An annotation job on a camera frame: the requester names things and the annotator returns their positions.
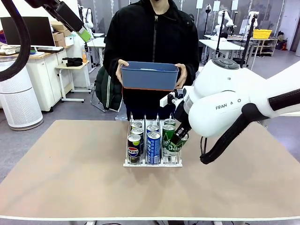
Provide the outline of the person's left hand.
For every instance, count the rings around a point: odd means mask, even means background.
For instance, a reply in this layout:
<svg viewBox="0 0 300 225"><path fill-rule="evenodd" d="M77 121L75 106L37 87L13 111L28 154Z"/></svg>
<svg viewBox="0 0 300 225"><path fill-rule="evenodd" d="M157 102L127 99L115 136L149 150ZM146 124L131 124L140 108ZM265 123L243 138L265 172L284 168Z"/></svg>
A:
<svg viewBox="0 0 300 225"><path fill-rule="evenodd" d="M180 70L180 77L178 81L176 82L176 89L182 89L183 85L185 84L185 81L187 79L187 69L184 64L175 64L175 66Z"/></svg>

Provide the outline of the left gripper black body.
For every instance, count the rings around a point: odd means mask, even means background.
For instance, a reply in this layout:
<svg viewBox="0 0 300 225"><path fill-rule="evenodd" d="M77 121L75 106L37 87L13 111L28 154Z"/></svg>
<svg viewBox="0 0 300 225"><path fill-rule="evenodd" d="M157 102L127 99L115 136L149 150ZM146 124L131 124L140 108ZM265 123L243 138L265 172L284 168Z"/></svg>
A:
<svg viewBox="0 0 300 225"><path fill-rule="evenodd" d="M25 0L32 8L44 8L45 10L56 10L60 0Z"/></svg>

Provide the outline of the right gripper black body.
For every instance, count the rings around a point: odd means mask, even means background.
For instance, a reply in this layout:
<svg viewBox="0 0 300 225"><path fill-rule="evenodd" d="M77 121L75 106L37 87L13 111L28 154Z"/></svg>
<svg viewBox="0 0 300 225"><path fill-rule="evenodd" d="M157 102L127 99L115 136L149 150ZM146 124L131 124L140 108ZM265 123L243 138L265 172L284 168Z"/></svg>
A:
<svg viewBox="0 0 300 225"><path fill-rule="evenodd" d="M180 123L175 131L177 134L186 134L191 130L191 126L188 120L188 113L185 111L183 104L179 104L176 108L174 118Z"/></svg>

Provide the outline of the person's right hand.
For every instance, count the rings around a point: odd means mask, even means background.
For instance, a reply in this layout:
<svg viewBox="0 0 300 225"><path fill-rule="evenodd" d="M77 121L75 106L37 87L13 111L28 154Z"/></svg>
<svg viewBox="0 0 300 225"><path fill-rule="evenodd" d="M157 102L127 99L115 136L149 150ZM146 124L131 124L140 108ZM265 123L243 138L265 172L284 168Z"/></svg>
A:
<svg viewBox="0 0 300 225"><path fill-rule="evenodd" d="M129 63L127 61L122 60L122 59L118 60L118 66L117 66L117 70L116 70L116 77L119 80L119 82L121 83L121 85L123 85L121 66L126 66L127 67L127 66L129 66Z"/></svg>

